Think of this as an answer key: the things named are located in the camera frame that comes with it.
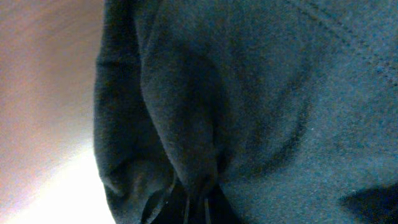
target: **table surface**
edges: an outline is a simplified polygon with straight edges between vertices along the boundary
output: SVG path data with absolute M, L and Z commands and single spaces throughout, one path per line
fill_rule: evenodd
M 114 223 L 93 157 L 103 1 L 0 1 L 0 223 Z

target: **double stitched seam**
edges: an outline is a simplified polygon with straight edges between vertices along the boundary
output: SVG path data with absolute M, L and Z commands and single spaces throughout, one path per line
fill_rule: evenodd
M 398 68 L 392 64 L 392 58 L 382 57 L 375 53 L 369 43 L 360 38 L 355 31 L 317 4 L 300 0 L 297 2 L 285 0 L 285 2 L 296 8 L 299 13 L 307 16 L 311 21 L 316 22 L 327 33 L 340 40 L 352 54 L 361 57 L 367 65 L 372 66 L 374 73 L 387 80 L 388 84 L 393 87 L 398 86 Z

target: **dark blue garment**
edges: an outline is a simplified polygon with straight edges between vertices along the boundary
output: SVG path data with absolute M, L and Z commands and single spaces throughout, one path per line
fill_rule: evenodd
M 96 63 L 117 223 L 398 223 L 397 0 L 109 0 Z

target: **brown surface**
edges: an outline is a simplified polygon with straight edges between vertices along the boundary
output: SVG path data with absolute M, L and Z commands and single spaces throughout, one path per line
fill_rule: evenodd
M 112 223 L 92 147 L 102 0 L 0 1 L 0 223 Z

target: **blue fabric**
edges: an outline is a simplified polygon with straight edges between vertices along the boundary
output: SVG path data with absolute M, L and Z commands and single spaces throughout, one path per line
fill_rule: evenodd
M 398 223 L 397 69 L 397 0 L 107 0 L 95 154 L 116 222 L 210 197 L 217 220 Z

